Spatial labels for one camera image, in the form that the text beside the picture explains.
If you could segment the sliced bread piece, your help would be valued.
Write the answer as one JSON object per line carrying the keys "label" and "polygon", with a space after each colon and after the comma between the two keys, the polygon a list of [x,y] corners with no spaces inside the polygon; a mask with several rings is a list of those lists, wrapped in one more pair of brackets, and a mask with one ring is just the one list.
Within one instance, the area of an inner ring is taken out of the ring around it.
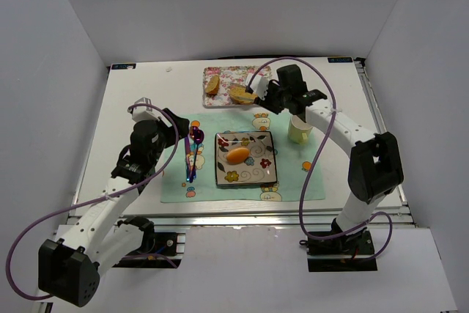
{"label": "sliced bread piece", "polygon": [[232,86],[229,89],[229,96],[235,104],[240,105],[252,105],[257,99],[257,95],[247,92],[244,86]]}

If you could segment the orange glossy bread roll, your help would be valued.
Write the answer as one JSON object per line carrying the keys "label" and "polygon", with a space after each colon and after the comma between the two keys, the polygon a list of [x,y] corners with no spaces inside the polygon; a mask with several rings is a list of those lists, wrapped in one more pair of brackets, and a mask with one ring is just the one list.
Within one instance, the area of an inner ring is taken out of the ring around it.
{"label": "orange glossy bread roll", "polygon": [[243,163],[250,156],[250,150],[247,147],[236,147],[226,154],[226,162],[230,165]]}

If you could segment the metal tongs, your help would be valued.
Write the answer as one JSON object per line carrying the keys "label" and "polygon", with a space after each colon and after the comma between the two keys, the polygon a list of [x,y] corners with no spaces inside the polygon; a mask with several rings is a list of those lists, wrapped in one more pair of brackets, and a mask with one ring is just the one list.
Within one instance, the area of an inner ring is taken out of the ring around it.
{"label": "metal tongs", "polygon": [[241,105],[253,104],[257,99],[257,95],[244,91],[230,92],[229,95],[232,101]]}

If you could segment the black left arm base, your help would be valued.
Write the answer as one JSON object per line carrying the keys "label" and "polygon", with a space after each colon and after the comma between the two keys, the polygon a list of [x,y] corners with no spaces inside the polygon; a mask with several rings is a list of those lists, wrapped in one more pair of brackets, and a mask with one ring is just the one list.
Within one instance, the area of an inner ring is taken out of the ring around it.
{"label": "black left arm base", "polygon": [[155,224],[147,218],[134,216],[119,220],[117,227],[130,225],[143,234],[141,245],[129,252],[115,268],[177,269],[182,261],[180,234],[155,230]]}

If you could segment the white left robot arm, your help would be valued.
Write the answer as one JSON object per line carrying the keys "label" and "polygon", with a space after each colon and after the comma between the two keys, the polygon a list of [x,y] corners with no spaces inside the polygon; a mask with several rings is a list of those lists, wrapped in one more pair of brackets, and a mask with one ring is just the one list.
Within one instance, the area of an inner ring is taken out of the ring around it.
{"label": "white left robot arm", "polygon": [[154,224],[143,217],[120,217],[163,170],[158,161],[188,136],[190,122],[168,108],[137,103],[128,110],[134,126],[101,197],[61,237],[46,240],[38,251],[38,287],[77,307],[91,301],[101,278],[133,251],[147,251]]}

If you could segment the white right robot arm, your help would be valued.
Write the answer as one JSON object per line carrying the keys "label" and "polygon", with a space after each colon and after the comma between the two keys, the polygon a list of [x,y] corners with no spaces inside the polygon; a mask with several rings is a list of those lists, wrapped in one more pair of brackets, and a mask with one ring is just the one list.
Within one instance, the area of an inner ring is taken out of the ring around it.
{"label": "white right robot arm", "polygon": [[317,164],[327,141],[332,141],[349,158],[347,183],[350,195],[341,212],[333,220],[329,235],[310,232],[315,241],[336,240],[360,232],[378,213],[381,201],[404,180],[396,137],[377,133],[349,118],[337,104],[329,83],[326,93],[309,89],[299,67],[301,59],[277,70],[275,79],[258,78],[253,74],[245,90],[256,94],[255,104],[279,114],[288,111],[302,122],[320,130],[324,137],[311,162]]}

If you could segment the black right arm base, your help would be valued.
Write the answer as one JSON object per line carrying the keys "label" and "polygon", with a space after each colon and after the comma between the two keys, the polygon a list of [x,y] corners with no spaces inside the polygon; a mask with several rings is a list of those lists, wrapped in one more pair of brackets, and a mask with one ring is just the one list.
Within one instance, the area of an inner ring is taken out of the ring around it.
{"label": "black right arm base", "polygon": [[370,231],[365,228],[351,235],[331,240],[299,241],[306,250],[310,273],[344,273],[377,271],[374,244]]}

